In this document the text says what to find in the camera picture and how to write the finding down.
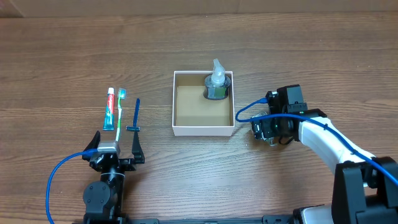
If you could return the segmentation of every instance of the toothbrush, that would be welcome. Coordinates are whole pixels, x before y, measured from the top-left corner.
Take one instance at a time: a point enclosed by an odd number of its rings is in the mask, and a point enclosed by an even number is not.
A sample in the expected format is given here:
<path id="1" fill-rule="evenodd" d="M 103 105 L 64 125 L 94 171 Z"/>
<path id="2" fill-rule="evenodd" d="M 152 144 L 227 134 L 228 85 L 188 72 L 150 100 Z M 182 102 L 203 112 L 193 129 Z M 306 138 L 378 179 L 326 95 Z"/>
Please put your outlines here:
<path id="1" fill-rule="evenodd" d="M 121 120 L 122 120 L 122 106 L 120 104 L 121 100 L 124 100 L 126 98 L 126 90 L 123 88 L 119 88 L 119 93 L 118 93 L 118 128 L 116 130 L 116 141 L 119 141 L 120 138 L 120 126 L 121 126 Z"/>

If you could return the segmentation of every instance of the open box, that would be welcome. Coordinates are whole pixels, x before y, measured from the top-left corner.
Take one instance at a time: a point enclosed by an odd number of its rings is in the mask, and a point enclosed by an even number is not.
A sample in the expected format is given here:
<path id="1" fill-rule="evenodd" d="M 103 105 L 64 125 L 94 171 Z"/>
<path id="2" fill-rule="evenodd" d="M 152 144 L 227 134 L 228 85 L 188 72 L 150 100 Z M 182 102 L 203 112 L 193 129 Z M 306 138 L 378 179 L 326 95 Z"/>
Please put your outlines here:
<path id="1" fill-rule="evenodd" d="M 235 127 L 233 74 L 228 97 L 207 100 L 205 78 L 212 71 L 175 71 L 172 127 L 175 136 L 231 136 Z"/>

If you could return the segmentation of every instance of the red toothpaste tube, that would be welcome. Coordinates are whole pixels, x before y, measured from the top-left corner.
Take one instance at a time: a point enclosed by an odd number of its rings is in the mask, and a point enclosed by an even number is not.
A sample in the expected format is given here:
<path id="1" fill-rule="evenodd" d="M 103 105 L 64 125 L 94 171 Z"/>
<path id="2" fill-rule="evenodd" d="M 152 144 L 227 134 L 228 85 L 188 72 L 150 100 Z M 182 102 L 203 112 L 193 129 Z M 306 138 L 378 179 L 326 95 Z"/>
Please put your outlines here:
<path id="1" fill-rule="evenodd" d="M 103 126 L 104 131 L 114 130 L 113 107 L 114 107 L 114 88 L 111 87 L 108 89 L 108 99 L 106 100 L 105 119 Z"/>

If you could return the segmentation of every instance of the toothbrush head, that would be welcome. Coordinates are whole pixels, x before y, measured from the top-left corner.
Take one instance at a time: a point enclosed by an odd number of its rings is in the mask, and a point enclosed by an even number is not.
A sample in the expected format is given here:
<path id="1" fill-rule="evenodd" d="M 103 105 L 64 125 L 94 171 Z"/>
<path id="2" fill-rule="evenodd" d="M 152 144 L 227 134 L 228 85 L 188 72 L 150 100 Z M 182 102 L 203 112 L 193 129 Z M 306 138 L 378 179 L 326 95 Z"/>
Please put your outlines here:
<path id="1" fill-rule="evenodd" d="M 126 90 L 123 89 L 123 88 L 119 88 L 118 97 L 119 97 L 120 99 L 122 99 L 122 100 L 125 99 L 125 98 L 126 98 Z"/>

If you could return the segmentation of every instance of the toothpaste cap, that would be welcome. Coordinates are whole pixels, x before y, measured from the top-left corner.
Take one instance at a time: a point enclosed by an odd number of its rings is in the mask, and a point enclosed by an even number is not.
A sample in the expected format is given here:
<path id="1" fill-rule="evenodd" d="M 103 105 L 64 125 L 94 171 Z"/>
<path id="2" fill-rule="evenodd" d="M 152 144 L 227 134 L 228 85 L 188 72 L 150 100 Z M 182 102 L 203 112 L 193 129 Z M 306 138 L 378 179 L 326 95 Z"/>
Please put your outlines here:
<path id="1" fill-rule="evenodd" d="M 108 88 L 108 94 L 114 94 L 114 88 L 113 87 Z"/>

